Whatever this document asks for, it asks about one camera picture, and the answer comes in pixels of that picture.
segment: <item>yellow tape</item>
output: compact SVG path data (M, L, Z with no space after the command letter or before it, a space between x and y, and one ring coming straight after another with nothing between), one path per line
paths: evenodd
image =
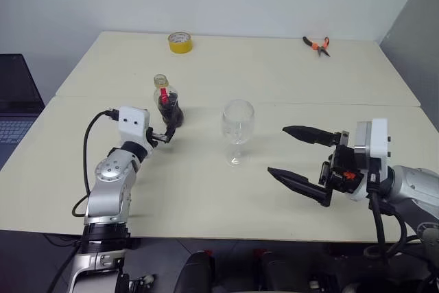
M167 37L167 40L174 53L184 54L192 49L192 37L186 32L174 32Z

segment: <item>gray floor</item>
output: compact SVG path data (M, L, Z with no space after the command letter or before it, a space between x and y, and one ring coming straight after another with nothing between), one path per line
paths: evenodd
M70 248L50 245L39 233L0 231L0 292L45 292ZM142 239L129 250L124 270L131 278L156 274L153 293L172 293L178 275L191 253L212 250L216 262L216 293L254 288L253 250L271 250L292 260L297 290L307 289L307 278L321 270L337 274L341 285L364 276L395 279L422 278L425 267L410 257L395 257L390 267L328 251L327 244L305 242L237 241L209 239ZM65 292L70 269L56 287Z

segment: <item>white table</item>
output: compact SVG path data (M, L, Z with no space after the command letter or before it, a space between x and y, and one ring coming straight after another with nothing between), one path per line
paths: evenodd
M419 106L372 41L331 40L318 57L301 39L193 36L174 54L165 34L103 32L57 95L151 97L163 73L183 106L228 100L303 104Z
M84 195L82 139L91 118L109 107L150 108L151 126L164 125L150 97L98 99L55 97L0 171L0 229L80 234L70 214ZM275 181L267 166L298 172L316 183L332 148L301 143L283 126L315 126L355 133L356 122L387 117L391 164L439 170L439 134L417 107L255 103L251 161L230 167L224 160L220 107L183 106L185 124L169 145L144 161L132 190L129 228L134 236L375 241L368 202L334 193L332 206L295 194ZM89 139L88 172L112 146L117 123L100 119ZM383 217L386 238L399 228Z

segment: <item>orange plier handle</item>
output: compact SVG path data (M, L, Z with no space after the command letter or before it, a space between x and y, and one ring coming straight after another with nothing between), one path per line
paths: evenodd
M305 44L310 46L310 48L312 48L315 51L318 51L319 56L320 56L320 52L325 53L327 56L329 56L329 54L327 52L327 47L329 45L329 38L328 37L324 37L324 42L323 42L322 46L319 46L319 44L310 41L307 37L303 37L302 39L303 39L303 42Z

